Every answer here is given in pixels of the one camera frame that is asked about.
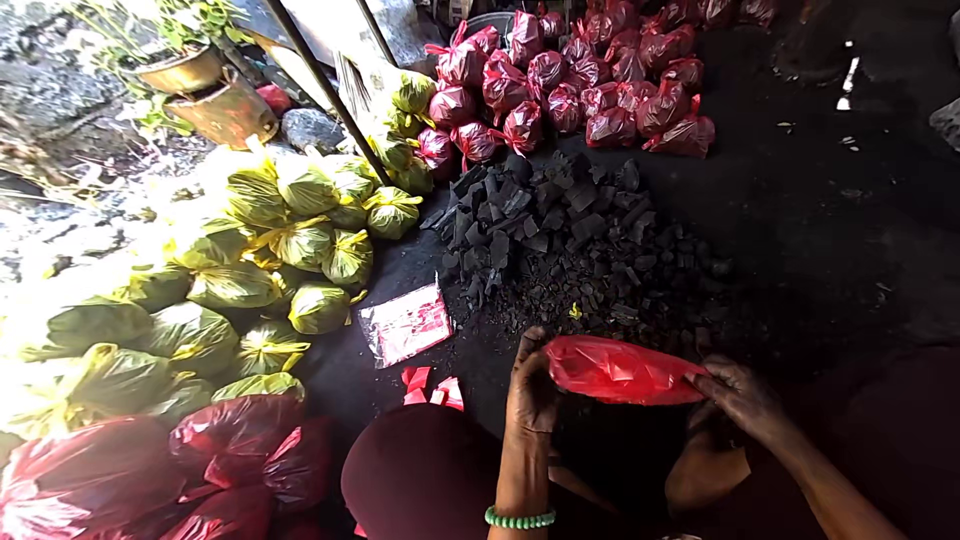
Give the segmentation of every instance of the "yellow plastic bag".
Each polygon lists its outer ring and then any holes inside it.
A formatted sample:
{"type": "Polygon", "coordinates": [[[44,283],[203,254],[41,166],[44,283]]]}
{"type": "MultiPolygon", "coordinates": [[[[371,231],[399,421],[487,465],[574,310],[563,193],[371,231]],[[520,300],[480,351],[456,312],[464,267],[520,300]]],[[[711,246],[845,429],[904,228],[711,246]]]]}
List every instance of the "yellow plastic bag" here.
{"type": "Polygon", "coordinates": [[[173,371],[210,378],[236,358],[240,337],[223,315],[193,302],[162,309],[151,316],[153,329],[129,348],[170,358],[173,371]]]}
{"type": "Polygon", "coordinates": [[[367,209],[367,228],[379,238],[399,240],[417,223],[420,211],[417,205],[423,197],[411,197],[397,187],[380,187],[364,202],[367,209]]]}
{"type": "Polygon", "coordinates": [[[272,375],[251,375],[217,390],[210,400],[212,403],[232,400],[242,396],[258,396],[263,394],[283,395],[290,394],[299,401],[306,397],[306,390],[300,381],[287,372],[281,371],[272,375]]]}
{"type": "Polygon", "coordinates": [[[290,371],[310,348],[288,321],[263,321],[240,339],[240,377],[290,371]]]}
{"type": "Polygon", "coordinates": [[[333,255],[324,263],[324,275],[338,285],[367,282],[373,269],[373,246],[366,231],[334,231],[333,255]]]}
{"type": "Polygon", "coordinates": [[[264,307],[280,297],[270,272],[252,262],[197,270],[187,300],[203,307],[264,307]]]}

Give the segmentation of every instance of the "jade bracelet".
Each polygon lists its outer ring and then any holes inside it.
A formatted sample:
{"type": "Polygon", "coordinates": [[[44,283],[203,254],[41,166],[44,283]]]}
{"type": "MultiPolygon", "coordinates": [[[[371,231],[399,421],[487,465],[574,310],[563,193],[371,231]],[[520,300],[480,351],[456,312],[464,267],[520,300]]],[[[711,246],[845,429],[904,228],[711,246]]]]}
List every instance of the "jade bracelet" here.
{"type": "Polygon", "coordinates": [[[491,506],[490,508],[487,508],[487,514],[484,516],[484,518],[487,520],[487,525],[492,527],[523,529],[543,528],[550,527],[553,525],[553,522],[557,521],[557,512],[555,510],[551,510],[539,516],[508,518],[496,515],[496,512],[493,510],[493,506],[491,506]]]}

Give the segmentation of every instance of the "tied plastic bag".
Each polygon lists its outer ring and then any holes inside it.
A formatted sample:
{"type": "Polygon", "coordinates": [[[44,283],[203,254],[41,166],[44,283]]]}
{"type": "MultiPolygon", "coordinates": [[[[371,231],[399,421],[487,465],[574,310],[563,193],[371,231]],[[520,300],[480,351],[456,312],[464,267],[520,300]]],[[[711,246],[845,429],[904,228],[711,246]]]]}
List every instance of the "tied plastic bag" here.
{"type": "Polygon", "coordinates": [[[632,145],[636,138],[635,122],[633,114],[622,107],[598,112],[587,120],[587,146],[632,145]]]}
{"type": "Polygon", "coordinates": [[[587,88],[580,94],[587,119],[598,112],[616,107],[617,83],[604,83],[596,88],[587,88]]]}
{"type": "Polygon", "coordinates": [[[14,450],[0,520],[14,540],[94,538],[175,503],[184,485],[166,430],[122,417],[14,450]]]}
{"type": "Polygon", "coordinates": [[[210,378],[236,357],[240,337],[223,315],[193,302],[184,302],[151,315],[154,327],[130,348],[170,358],[170,369],[192,371],[210,378]]]}
{"type": "Polygon", "coordinates": [[[437,57],[437,78],[449,85],[480,86],[487,53],[475,41],[464,41],[467,20],[460,21],[449,48],[427,43],[423,50],[437,57]]]}
{"type": "Polygon", "coordinates": [[[685,58],[670,62],[663,73],[661,81],[680,81],[689,93],[700,91],[704,80],[704,63],[695,58],[685,58]]]}
{"type": "Polygon", "coordinates": [[[526,76],[510,63],[503,51],[494,51],[483,79],[483,100],[493,109],[493,123],[499,125],[501,115],[528,99],[526,76]]]}
{"type": "Polygon", "coordinates": [[[290,371],[310,348],[288,321],[262,321],[240,339],[237,375],[272,375],[290,371]]]}
{"type": "Polygon", "coordinates": [[[580,129],[584,122],[584,111],[577,90],[567,83],[557,86],[547,98],[547,114],[560,133],[567,134],[580,129]]]}
{"type": "Polygon", "coordinates": [[[616,105],[636,114],[640,105],[655,95],[657,87],[648,81],[620,83],[616,86],[616,105]]]}
{"type": "Polygon", "coordinates": [[[420,218],[417,205],[422,202],[423,197],[411,197],[397,187],[379,187],[363,204],[368,212],[367,228],[370,234],[399,240],[417,223],[420,218]]]}
{"type": "Polygon", "coordinates": [[[338,285],[363,285],[373,269],[373,245],[367,232],[337,229],[334,235],[332,255],[322,267],[324,275],[338,285]]]}
{"type": "Polygon", "coordinates": [[[466,124],[475,111],[476,103],[473,102],[473,96],[463,86],[446,86],[441,83],[440,89],[430,100],[430,117],[437,126],[445,128],[466,124]]]}
{"type": "Polygon", "coordinates": [[[543,29],[535,15],[516,10],[514,31],[510,41],[510,63],[526,68],[534,56],[543,51],[543,29]]]}
{"type": "Polygon", "coordinates": [[[526,157],[534,151],[543,138],[540,126],[540,106],[532,101],[524,101],[507,114],[503,124],[504,140],[514,152],[526,157]]]}
{"type": "Polygon", "coordinates": [[[661,81],[657,95],[640,105],[636,113],[636,130],[652,137],[680,121],[690,111],[690,97],[679,81],[661,81]]]}
{"type": "Polygon", "coordinates": [[[306,390],[300,381],[285,371],[271,375],[251,375],[232,382],[214,392],[210,401],[214,404],[243,396],[293,396],[298,401],[306,398],[306,390]]]}
{"type": "Polygon", "coordinates": [[[280,297],[270,272],[252,262],[197,270],[187,300],[203,307],[264,307],[280,297]]]}
{"type": "Polygon", "coordinates": [[[591,335],[555,337],[543,352],[560,388],[604,403],[677,405],[704,399],[684,376],[707,375],[707,370],[675,356],[591,335]]]}
{"type": "Polygon", "coordinates": [[[349,324],[350,306],[366,296],[350,298],[347,292],[326,283],[304,283],[290,303],[290,322],[300,333],[328,333],[349,324]]]}

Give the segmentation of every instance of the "red plastic bag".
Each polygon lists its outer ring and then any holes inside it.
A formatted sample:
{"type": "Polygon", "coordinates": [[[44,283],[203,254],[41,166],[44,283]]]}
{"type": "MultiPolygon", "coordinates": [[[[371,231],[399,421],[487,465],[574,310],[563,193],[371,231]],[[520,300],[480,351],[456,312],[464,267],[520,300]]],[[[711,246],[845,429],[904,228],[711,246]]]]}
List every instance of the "red plastic bag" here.
{"type": "Polygon", "coordinates": [[[555,337],[543,352],[560,388],[604,403],[677,405],[704,399],[684,375],[708,375],[707,370],[675,356],[592,335],[555,337]]]}
{"type": "Polygon", "coordinates": [[[622,107],[613,107],[587,119],[587,146],[630,146],[636,138],[634,115],[622,107]]]}
{"type": "Polygon", "coordinates": [[[534,56],[527,69],[527,81],[538,94],[538,100],[556,88],[565,76],[566,62],[557,51],[544,51],[534,56]]]}
{"type": "Polygon", "coordinates": [[[543,29],[540,22],[530,13],[516,10],[514,13],[514,34],[510,42],[510,62],[524,69],[534,56],[543,52],[543,29]]]}
{"type": "Polygon", "coordinates": [[[603,83],[581,92],[580,103],[584,107],[584,116],[590,118],[598,112],[616,107],[616,87],[617,83],[603,83]]]}
{"type": "Polygon", "coordinates": [[[640,104],[657,95],[657,86],[649,81],[633,81],[616,86],[616,105],[634,114],[640,104]]]}
{"type": "Polygon", "coordinates": [[[449,48],[427,43],[423,51],[437,57],[437,77],[454,86],[480,86],[487,53],[473,41],[464,42],[467,21],[460,21],[449,48]]]}
{"type": "Polygon", "coordinates": [[[593,47],[585,37],[584,19],[578,19],[576,23],[570,23],[570,40],[560,51],[567,64],[574,64],[586,57],[593,56],[593,47]]]}
{"type": "Polygon", "coordinates": [[[330,424],[326,417],[312,418],[294,428],[263,466],[263,483],[274,492],[278,514],[313,507],[329,489],[330,424]]]}
{"type": "Polygon", "coordinates": [[[493,109],[493,123],[500,125],[501,115],[528,99],[527,77],[510,63],[506,53],[493,51],[483,80],[483,100],[493,109]]]}
{"type": "Polygon", "coordinates": [[[690,97],[684,85],[679,81],[660,81],[657,95],[640,104],[636,112],[636,130],[645,137],[661,134],[689,111],[690,97]]]}
{"type": "Polygon", "coordinates": [[[262,484],[263,464],[302,419],[293,396],[226,400],[180,420],[170,453],[185,471],[224,489],[262,484]]]}
{"type": "Polygon", "coordinates": [[[166,429],[150,417],[121,417],[15,449],[0,520],[14,540],[92,536],[175,503],[185,484],[166,429]]]}
{"type": "Polygon", "coordinates": [[[660,80],[680,81],[687,92],[696,93],[703,87],[704,63],[695,58],[674,60],[660,73],[660,80]]]}
{"type": "Polygon", "coordinates": [[[546,103],[547,114],[558,132],[566,134],[580,129],[580,125],[584,122],[584,111],[580,105],[580,98],[577,97],[577,90],[573,86],[560,83],[550,92],[546,103]]]}
{"type": "Polygon", "coordinates": [[[516,106],[516,109],[507,114],[503,123],[503,135],[507,146],[526,158],[543,139],[540,106],[532,101],[524,101],[516,106]]]}
{"type": "Polygon", "coordinates": [[[267,102],[270,110],[277,116],[281,116],[285,110],[293,107],[287,92],[284,92],[282,88],[273,83],[261,86],[256,90],[256,93],[260,94],[263,101],[267,102]]]}
{"type": "Polygon", "coordinates": [[[503,136],[480,122],[469,122],[450,133],[453,144],[464,153],[464,172],[467,172],[468,160],[475,163],[489,161],[496,152],[496,146],[503,142],[503,136]]]}
{"type": "Polygon", "coordinates": [[[270,488],[251,485],[211,495],[160,540],[263,540],[270,528],[270,488]]]}
{"type": "Polygon", "coordinates": [[[743,0],[737,21],[769,28],[775,16],[777,0],[743,0]]]}
{"type": "Polygon", "coordinates": [[[473,96],[463,86],[440,82],[437,93],[430,99],[430,118],[438,126],[455,128],[466,124],[476,112],[473,96]]]}

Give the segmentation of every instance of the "ground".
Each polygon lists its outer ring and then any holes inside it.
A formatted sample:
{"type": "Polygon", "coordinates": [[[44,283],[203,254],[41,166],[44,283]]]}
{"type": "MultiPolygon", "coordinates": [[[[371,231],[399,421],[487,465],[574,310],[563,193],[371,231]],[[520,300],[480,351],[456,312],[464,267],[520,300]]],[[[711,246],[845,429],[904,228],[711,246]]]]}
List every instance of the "ground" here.
{"type": "MultiPolygon", "coordinates": [[[[871,3],[852,26],[863,67],[851,111],[835,109],[840,81],[804,87],[772,72],[776,32],[738,28],[700,34],[701,111],[717,126],[707,160],[590,151],[582,135],[557,141],[608,170],[636,159],[658,210],[735,260],[752,319],[744,327],[764,331],[717,345],[779,383],[960,335],[960,160],[925,125],[960,94],[946,32],[956,6],[890,4],[871,3]],[[906,50],[886,44],[906,42],[906,50]]],[[[441,189],[422,213],[445,201],[441,189]]],[[[444,250],[432,232],[377,248],[374,286],[360,307],[432,282],[444,250]]],[[[435,366],[431,384],[459,377],[467,413],[502,432],[518,335],[483,312],[470,323],[453,291],[454,337],[402,365],[375,370],[357,326],[322,336],[300,364],[314,412],[339,421],[341,454],[372,418],[401,403],[403,365],[435,366]]],[[[572,468],[624,507],[655,502],[683,443],[685,411],[580,401],[567,409],[555,443],[572,468]]]]}

